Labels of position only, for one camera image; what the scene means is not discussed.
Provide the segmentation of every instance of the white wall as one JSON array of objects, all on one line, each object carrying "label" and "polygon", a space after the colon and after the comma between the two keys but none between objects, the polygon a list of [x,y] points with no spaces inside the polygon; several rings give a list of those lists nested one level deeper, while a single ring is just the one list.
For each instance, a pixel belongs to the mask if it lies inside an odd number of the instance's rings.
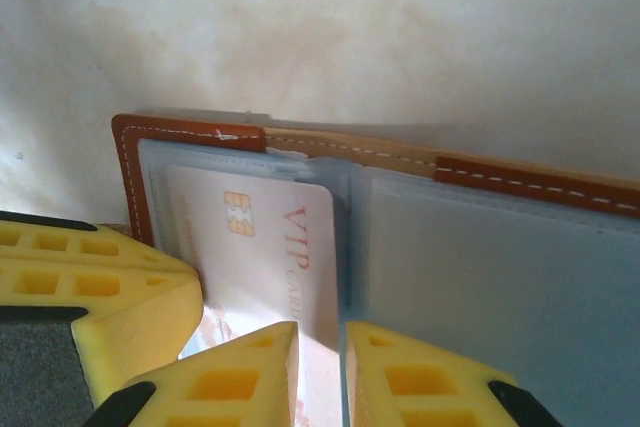
[{"label": "white wall", "polygon": [[0,0],[0,208],[126,221],[109,120],[149,104],[639,177],[639,29],[640,0]]}]

